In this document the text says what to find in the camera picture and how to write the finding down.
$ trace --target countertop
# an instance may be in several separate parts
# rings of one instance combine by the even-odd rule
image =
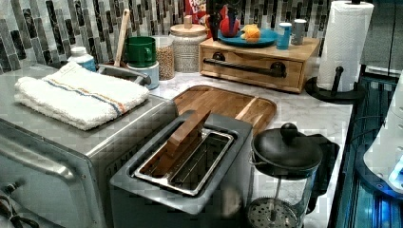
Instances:
[[[293,123],[300,132],[306,135],[321,134],[340,146],[328,191],[325,195],[318,198],[316,209],[307,215],[304,220],[305,228],[327,227],[353,106],[325,103],[311,97],[305,91],[302,91],[300,94],[285,93],[264,87],[201,76],[200,73],[176,72],[173,79],[160,81],[160,85],[151,90],[151,94],[166,99],[173,99],[189,87],[199,85],[214,86],[269,99],[276,103],[277,113],[266,129],[279,128],[285,123]],[[259,197],[274,196],[277,186],[276,180],[261,174],[257,170],[254,171],[254,174],[253,194],[250,200]],[[287,181],[284,181],[281,189],[286,184]],[[295,186],[286,187],[286,189],[291,190]],[[284,191],[280,192],[279,196],[286,198],[287,194],[292,193],[291,191]]]

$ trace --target white bottle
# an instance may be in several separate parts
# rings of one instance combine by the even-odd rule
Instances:
[[[76,62],[87,70],[96,71],[94,57],[86,53],[85,47],[73,47],[71,56],[67,60]]]

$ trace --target french press lid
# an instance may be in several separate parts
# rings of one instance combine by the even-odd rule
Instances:
[[[252,141],[252,149],[260,172],[287,180],[310,177],[322,160],[320,146],[292,123],[260,132]]]

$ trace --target striped towel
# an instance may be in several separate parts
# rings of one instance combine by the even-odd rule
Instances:
[[[23,77],[15,101],[82,130],[113,120],[148,98],[148,89],[70,62],[42,79]]]

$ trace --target blue cup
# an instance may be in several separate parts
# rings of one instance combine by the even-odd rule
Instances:
[[[291,23],[280,23],[278,24],[280,27],[280,31],[278,32],[278,39],[276,43],[277,49],[288,49],[290,45],[290,37],[291,37]]]

